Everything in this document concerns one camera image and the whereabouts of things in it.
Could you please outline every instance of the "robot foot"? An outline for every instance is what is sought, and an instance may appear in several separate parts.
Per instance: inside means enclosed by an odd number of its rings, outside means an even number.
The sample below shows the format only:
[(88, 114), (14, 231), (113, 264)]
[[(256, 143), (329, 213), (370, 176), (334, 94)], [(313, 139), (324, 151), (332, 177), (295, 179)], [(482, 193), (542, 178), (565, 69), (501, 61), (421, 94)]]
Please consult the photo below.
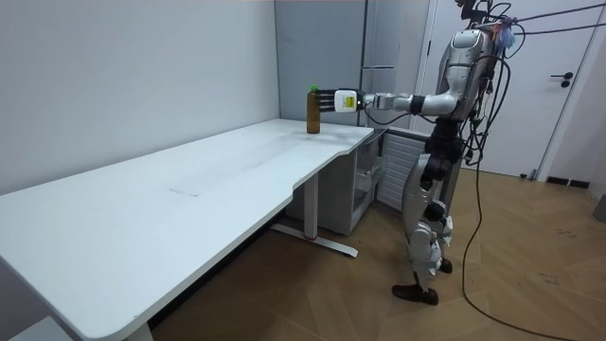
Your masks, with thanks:
[(391, 288), (391, 293), (398, 298), (410, 301), (421, 302), (429, 305), (437, 305), (437, 292), (434, 289), (429, 289), (423, 292), (420, 285), (394, 285)]
[(449, 260), (442, 260), (442, 265), (438, 269), (444, 274), (451, 274), (453, 272), (453, 263)]

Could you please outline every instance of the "table surface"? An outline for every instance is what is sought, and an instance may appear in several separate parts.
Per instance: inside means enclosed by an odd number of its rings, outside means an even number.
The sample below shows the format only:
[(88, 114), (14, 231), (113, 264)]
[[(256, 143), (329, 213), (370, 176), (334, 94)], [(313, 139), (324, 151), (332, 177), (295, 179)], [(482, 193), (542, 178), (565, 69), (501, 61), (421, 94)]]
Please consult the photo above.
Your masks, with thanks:
[(120, 340), (371, 134), (274, 119), (0, 196), (0, 257), (84, 339)]

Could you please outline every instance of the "cable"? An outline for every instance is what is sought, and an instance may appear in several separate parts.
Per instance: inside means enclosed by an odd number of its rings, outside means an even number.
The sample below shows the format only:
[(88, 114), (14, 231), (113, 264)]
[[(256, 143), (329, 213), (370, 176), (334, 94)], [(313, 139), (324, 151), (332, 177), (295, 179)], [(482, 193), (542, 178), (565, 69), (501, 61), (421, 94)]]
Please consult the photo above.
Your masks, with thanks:
[[(498, 8), (499, 6), (507, 6), (507, 7), (505, 9), (503, 9), (503, 11), (501, 12), (501, 14), (496, 15), (496, 16), (492, 16), (491, 14), (494, 11), (494, 9)], [(490, 16), (490, 18), (494, 19), (493, 22), (496, 22), (497, 19), (507, 18), (507, 16), (505, 15), (505, 13), (507, 13), (510, 9), (511, 9), (511, 3), (499, 3), (499, 4), (494, 5), (490, 9), (489, 16)]]
[[(396, 117), (396, 118), (394, 118), (394, 119), (392, 119), (392, 120), (390, 120), (390, 121), (387, 121), (387, 122), (380, 122), (380, 121), (376, 120), (376, 119), (375, 119), (375, 118), (374, 118), (374, 117), (373, 117), (373, 116), (372, 116), (372, 115), (371, 115), (371, 114), (370, 114), (370, 113), (367, 111), (366, 107), (364, 108), (364, 112), (365, 112), (365, 114), (368, 116), (368, 118), (370, 118), (370, 120), (371, 120), (371, 121), (373, 121), (373, 122), (375, 122), (375, 123), (377, 123), (377, 124), (379, 124), (379, 125), (390, 125), (391, 123), (393, 123), (393, 122), (397, 121), (398, 119), (400, 119), (400, 118), (402, 118), (402, 117), (407, 117), (407, 116), (411, 116), (411, 115), (413, 115), (412, 113), (405, 113), (405, 114), (402, 114), (402, 115), (400, 115), (400, 116), (398, 116), (398, 117)], [(416, 116), (416, 117), (421, 117), (421, 118), (423, 118), (424, 120), (428, 121), (429, 123), (434, 123), (434, 124), (436, 124), (436, 122), (435, 122), (434, 120), (431, 120), (431, 119), (429, 119), (429, 118), (427, 118), (427, 117), (424, 117), (423, 115), (415, 115), (415, 116)]]
[[(480, 9), (480, 5), (482, 5), (483, 3), (484, 3), (484, 1), (478, 1), (478, 2), (475, 4), (475, 8), (473, 8), (473, 10), (479, 10), (479, 9)], [(490, 6), (492, 6), (492, 1), (491, 1), (491, 0), (486, 1), (486, 7), (487, 7), (488, 9), (490, 9)]]
[(587, 25), (584, 27), (570, 27), (570, 28), (560, 28), (560, 29), (551, 29), (545, 31), (536, 31), (536, 32), (525, 32), (525, 33), (514, 33), (515, 35), (537, 35), (537, 34), (549, 34), (549, 33), (560, 33), (560, 32), (569, 32), (578, 29), (586, 29), (586, 28), (594, 28), (594, 27), (603, 27), (606, 26), (606, 23), (603, 24), (595, 24), (595, 25)]
[(545, 13), (545, 14), (534, 15), (534, 16), (527, 17), (524, 19), (518, 19), (517, 22), (522, 23), (522, 22), (528, 21), (528, 20), (541, 19), (541, 18), (546, 18), (546, 17), (560, 15), (560, 14), (574, 13), (576, 11), (581, 11), (581, 10), (586, 10), (586, 9), (596, 9), (596, 8), (600, 8), (600, 7), (604, 7), (604, 6), (606, 6), (606, 3), (587, 6), (587, 7), (578, 8), (578, 9), (568, 9), (568, 10), (561, 10), (561, 11), (556, 11), (556, 12), (549, 12), (549, 13)]
[[(485, 132), (482, 134), (482, 138), (480, 141), (477, 140), (477, 137), (479, 136), (479, 134), (477, 133), (477, 127), (475, 127), (473, 124), (470, 125), (470, 131), (471, 131), (471, 135), (470, 138), (468, 139), (468, 143), (469, 141), (471, 141), (471, 137), (473, 136), (473, 139), (475, 140), (475, 143), (478, 145), (477, 149), (480, 151), (480, 157), (478, 159), (477, 162), (474, 163), (475, 167), (475, 194), (476, 194), (476, 200), (477, 200), (477, 208), (478, 208), (478, 212), (479, 212), (479, 219), (478, 219), (478, 224), (477, 227), (475, 228), (472, 237), (470, 238), (470, 240), (468, 241), (466, 247), (465, 247), (465, 253), (463, 254), (463, 264), (462, 264), (462, 276), (461, 276), (461, 286), (462, 286), (462, 290), (463, 290), (463, 296), (465, 297), (465, 300), (467, 301), (467, 303), (469, 303), (474, 309), (476, 309), (479, 313), (481, 313), (482, 315), (484, 315), (485, 317), (498, 322), (502, 325), (505, 325), (507, 327), (510, 327), (512, 329), (515, 329), (517, 331), (520, 332), (527, 332), (533, 335), (537, 335), (537, 336), (541, 336), (541, 337), (545, 337), (545, 338), (550, 338), (550, 339), (554, 339), (554, 340), (561, 340), (561, 341), (577, 341), (574, 339), (568, 339), (568, 338), (564, 338), (564, 337), (558, 337), (558, 336), (553, 336), (553, 335), (548, 335), (548, 334), (544, 334), (541, 332), (534, 332), (522, 327), (518, 327), (515, 326), (513, 324), (510, 324), (508, 322), (505, 322), (497, 317), (494, 317), (486, 312), (484, 312), (482, 309), (480, 309), (479, 307), (477, 307), (469, 298), (468, 294), (467, 294), (467, 290), (465, 288), (465, 267), (467, 264), (467, 255), (469, 254), (469, 250), (470, 247), (472, 246), (472, 242), (475, 240), (475, 237), (477, 236), (478, 232), (480, 231), (480, 228), (482, 227), (482, 222), (484, 220), (484, 215), (482, 212), (482, 200), (481, 200), (481, 195), (480, 195), (480, 164), (482, 162), (483, 159), (483, 153), (484, 153), (484, 148), (486, 147), (486, 141), (488, 139), (488, 135), (489, 135), (489, 129), (490, 126), (492, 125), (492, 123), (494, 122), (494, 120), (497, 118), (499, 112), (501, 111), (501, 108), (503, 106), (503, 103), (505, 101), (505, 98), (507, 97), (508, 94), (508, 89), (509, 89), (509, 82), (511, 80), (511, 68), (509, 67), (508, 63), (505, 61), (505, 58), (503, 57), (498, 57), (498, 56), (484, 56), (484, 57), (480, 57), (475, 64), (477, 64), (478, 62), (480, 62), (483, 59), (487, 59), (487, 58), (492, 58), (495, 59), (499, 62), (501, 62), (501, 64), (506, 68), (506, 70), (508, 71), (508, 81), (506, 82), (505, 85), (505, 89), (503, 90), (503, 95), (501, 97), (501, 100), (499, 102), (499, 105), (495, 107), (495, 102), (494, 101), (492, 103), (491, 109), (490, 109), (490, 114), (489, 114), (489, 120), (487, 122), (487, 126), (486, 126), (486, 130)], [(495, 92), (494, 98), (496, 99), (497, 94), (499, 92), (499, 88), (501, 85), (501, 81), (503, 80), (503, 66), (501, 67), (501, 73), (499, 75), (499, 81), (497, 84), (497, 90)]]
[(423, 118), (425, 121), (427, 121), (429, 123), (436, 124), (436, 122), (434, 120), (429, 119), (429, 118), (427, 118), (427, 117), (425, 117), (423, 115), (417, 115), (417, 117), (421, 117), (421, 118)]
[(463, 265), (462, 265), (462, 287), (463, 287), (463, 296), (465, 297), (465, 300), (467, 301), (467, 303), (469, 303), (474, 309), (476, 309), (479, 313), (481, 313), (482, 315), (484, 315), (485, 317), (498, 322), (500, 324), (503, 324), (505, 326), (508, 326), (510, 328), (513, 328), (514, 330), (520, 331), (520, 332), (527, 332), (527, 333), (531, 333), (533, 335), (537, 335), (537, 336), (541, 336), (541, 337), (545, 337), (545, 338), (550, 338), (553, 340), (562, 340), (562, 341), (577, 341), (574, 339), (569, 339), (569, 338), (565, 338), (565, 337), (559, 337), (559, 336), (553, 336), (553, 335), (548, 335), (548, 334), (544, 334), (541, 332), (534, 332), (534, 331), (530, 331), (527, 329), (524, 329), (522, 327), (518, 327), (515, 325), (512, 325), (510, 323), (507, 323), (503, 320), (500, 320), (486, 312), (484, 312), (482, 309), (478, 308), (468, 297), (467, 295), (467, 291), (465, 290), (465, 264), (467, 263), (467, 254), (470, 250), (470, 246), (472, 245), (473, 240), (475, 240), (475, 236), (477, 236), (477, 233), (480, 230), (480, 227), (482, 226), (482, 220), (484, 219), (483, 213), (482, 213), (482, 200), (480, 197), (480, 163), (478, 162), (476, 168), (475, 168), (475, 197), (477, 199), (477, 209), (479, 211), (479, 220), (477, 223), (477, 227), (475, 228), (475, 231), (472, 234), (472, 237), (470, 238), (470, 241), (467, 243), (467, 246), (465, 247), (465, 253), (463, 254)]
[(371, 114), (370, 114), (370, 113), (367, 111), (366, 107), (364, 108), (364, 112), (365, 112), (365, 114), (368, 116), (368, 118), (370, 118), (370, 120), (371, 120), (371, 121), (373, 121), (373, 122), (375, 122), (375, 123), (377, 123), (377, 124), (379, 124), (379, 125), (390, 125), (391, 123), (393, 123), (393, 122), (397, 121), (398, 119), (400, 119), (400, 118), (402, 118), (402, 117), (407, 117), (407, 116), (411, 116), (411, 115), (412, 115), (411, 113), (405, 113), (405, 114), (402, 114), (402, 115), (400, 115), (400, 116), (398, 116), (398, 117), (396, 117), (396, 118), (394, 118), (394, 119), (392, 119), (392, 120), (390, 120), (390, 121), (388, 121), (388, 122), (380, 122), (380, 121), (376, 120), (376, 119), (375, 119), (375, 118), (374, 118), (374, 117), (373, 117), (373, 116), (372, 116), (372, 115), (371, 115)]
[(522, 30), (522, 32), (520, 32), (520, 33), (522, 33), (521, 35), (522, 35), (523, 39), (522, 39), (522, 42), (520, 43), (520, 47), (518, 47), (518, 49), (515, 50), (515, 52), (513, 52), (513, 54), (508, 56), (507, 52), (505, 52), (505, 55), (504, 55), (505, 59), (511, 59), (511, 58), (513, 58), (513, 56), (517, 55), (518, 52), (520, 52), (520, 50), (524, 46), (524, 43), (526, 42), (526, 30), (524, 29), (524, 27), (520, 24), (514, 24), (513, 27), (519, 27)]

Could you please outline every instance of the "white door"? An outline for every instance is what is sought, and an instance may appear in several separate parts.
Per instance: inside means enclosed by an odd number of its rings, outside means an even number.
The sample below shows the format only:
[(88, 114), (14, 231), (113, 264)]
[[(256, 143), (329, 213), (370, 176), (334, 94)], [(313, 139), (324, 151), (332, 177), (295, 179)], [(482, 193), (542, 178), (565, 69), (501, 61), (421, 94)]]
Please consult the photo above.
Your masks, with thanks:
[[(603, 3), (603, 0), (510, 0), (509, 2), (512, 7), (507, 15), (525, 18), (551, 11), (599, 4)], [(496, 14), (502, 9), (504, 7), (496, 9)], [(467, 22), (460, 20), (460, 11), (455, 0), (437, 0), (431, 50), (422, 79), (423, 95), (435, 93), (439, 63), (444, 48), (458, 29), (467, 26)], [(522, 24), (528, 32), (586, 26), (596, 24), (600, 13), (601, 9), (590, 9)], [(593, 29), (583, 29), (526, 37), (522, 50), (508, 60), (512, 69), (511, 86), (503, 109), (490, 129), (484, 161), (481, 164), (482, 171), (519, 176), (522, 173), (531, 174), (532, 170), (540, 167), (572, 88), (572, 86), (562, 87), (564, 78), (551, 76), (564, 75), (568, 72), (577, 76), (593, 32)], [(516, 46), (508, 54), (515, 51), (521, 41), (522, 37), (518, 36)], [(410, 128), (423, 133), (433, 131), (432, 124), (418, 117), (411, 120)]]

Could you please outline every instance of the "brown bottle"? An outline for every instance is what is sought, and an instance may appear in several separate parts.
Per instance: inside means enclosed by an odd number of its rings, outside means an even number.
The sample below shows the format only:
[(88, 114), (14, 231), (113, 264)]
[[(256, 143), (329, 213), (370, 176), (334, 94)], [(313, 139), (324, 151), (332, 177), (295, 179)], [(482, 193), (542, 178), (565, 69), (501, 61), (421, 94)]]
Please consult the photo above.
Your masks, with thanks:
[(320, 106), (316, 98), (318, 86), (312, 85), (307, 94), (307, 134), (320, 134)]

